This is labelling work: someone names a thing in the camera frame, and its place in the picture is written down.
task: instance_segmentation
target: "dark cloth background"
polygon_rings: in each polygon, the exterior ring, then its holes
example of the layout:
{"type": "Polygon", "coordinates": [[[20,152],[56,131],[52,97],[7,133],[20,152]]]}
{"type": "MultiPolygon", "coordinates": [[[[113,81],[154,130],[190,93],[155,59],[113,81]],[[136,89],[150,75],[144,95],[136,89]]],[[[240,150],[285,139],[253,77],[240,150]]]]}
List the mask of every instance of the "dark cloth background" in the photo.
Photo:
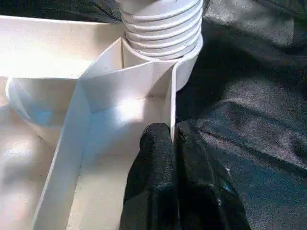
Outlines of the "dark cloth background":
{"type": "MultiPolygon", "coordinates": [[[[307,229],[307,4],[210,0],[204,48],[177,93],[189,122],[230,169],[253,230],[307,229]]],[[[0,13],[118,22],[114,1],[1,1],[0,13]]]]}

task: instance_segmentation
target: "corrugated white hose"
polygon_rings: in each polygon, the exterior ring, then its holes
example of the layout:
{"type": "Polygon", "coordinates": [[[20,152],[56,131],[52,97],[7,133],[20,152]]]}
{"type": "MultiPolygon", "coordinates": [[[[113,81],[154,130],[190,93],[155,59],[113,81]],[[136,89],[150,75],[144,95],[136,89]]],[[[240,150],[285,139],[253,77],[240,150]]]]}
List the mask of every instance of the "corrugated white hose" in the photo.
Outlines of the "corrugated white hose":
{"type": "Polygon", "coordinates": [[[142,55],[170,60],[194,49],[203,0],[117,0],[126,38],[142,55]]]}

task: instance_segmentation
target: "black fabric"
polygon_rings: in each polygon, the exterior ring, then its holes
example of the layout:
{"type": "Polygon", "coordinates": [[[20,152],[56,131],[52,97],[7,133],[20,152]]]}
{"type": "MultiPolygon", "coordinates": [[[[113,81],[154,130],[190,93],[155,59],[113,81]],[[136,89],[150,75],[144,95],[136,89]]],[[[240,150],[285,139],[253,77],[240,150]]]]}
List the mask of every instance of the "black fabric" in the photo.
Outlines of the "black fabric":
{"type": "Polygon", "coordinates": [[[120,229],[180,229],[176,158],[166,124],[151,124],[143,132],[127,178],[120,229]]]}
{"type": "MultiPolygon", "coordinates": [[[[263,14],[254,11],[262,22],[267,15],[277,23],[293,20],[293,37],[276,42],[263,23],[256,22],[256,30],[243,28],[227,21],[232,8],[220,8],[221,18],[208,7],[202,29],[207,43],[177,93],[177,122],[188,120],[195,127],[191,132],[199,133],[230,170],[253,230],[305,230],[307,23],[302,14],[253,2],[266,7],[263,14]]],[[[280,37],[288,28],[279,27],[272,34],[280,37]]]]}
{"type": "Polygon", "coordinates": [[[120,22],[115,0],[3,0],[0,14],[71,21],[120,22]]]}
{"type": "Polygon", "coordinates": [[[227,169],[202,137],[182,122],[177,126],[179,212],[185,230],[249,230],[243,204],[227,169]]]}

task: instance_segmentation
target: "threaded white pipe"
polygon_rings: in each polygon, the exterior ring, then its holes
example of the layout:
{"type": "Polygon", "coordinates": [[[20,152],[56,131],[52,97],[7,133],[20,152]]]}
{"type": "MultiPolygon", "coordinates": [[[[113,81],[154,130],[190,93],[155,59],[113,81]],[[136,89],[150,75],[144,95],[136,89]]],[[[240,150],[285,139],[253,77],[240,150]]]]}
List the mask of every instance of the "threaded white pipe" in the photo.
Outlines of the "threaded white pipe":
{"type": "Polygon", "coordinates": [[[169,60],[189,53],[201,36],[203,0],[118,0],[126,38],[148,57],[169,60]]]}

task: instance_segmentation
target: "white plastic tray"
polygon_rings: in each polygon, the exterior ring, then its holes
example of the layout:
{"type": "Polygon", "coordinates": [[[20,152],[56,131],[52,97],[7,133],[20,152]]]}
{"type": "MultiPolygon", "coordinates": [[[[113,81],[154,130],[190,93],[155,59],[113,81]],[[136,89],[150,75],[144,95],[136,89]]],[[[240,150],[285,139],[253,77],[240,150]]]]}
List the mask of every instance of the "white plastic tray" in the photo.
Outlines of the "white plastic tray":
{"type": "Polygon", "coordinates": [[[5,61],[0,76],[10,77],[10,105],[36,138],[56,147],[41,197],[37,203],[39,190],[34,202],[36,212],[27,219],[33,218],[32,226],[22,229],[117,230],[127,173],[142,131],[148,124],[164,122],[174,137],[176,91],[187,83],[202,39],[183,58],[160,61],[135,52],[121,36],[122,25],[2,16],[0,22],[7,30],[0,37],[0,59],[5,61]],[[15,42],[8,41],[14,34],[15,42]],[[27,53],[34,59],[16,71],[10,68],[13,61],[2,55],[22,63],[18,58],[27,53]],[[48,72],[58,67],[57,58],[62,63],[61,57],[71,60],[66,73],[45,75],[39,70],[41,75],[31,76],[36,61],[48,72]],[[83,71],[77,68],[74,76],[68,74],[83,59],[91,64],[83,71]]]}

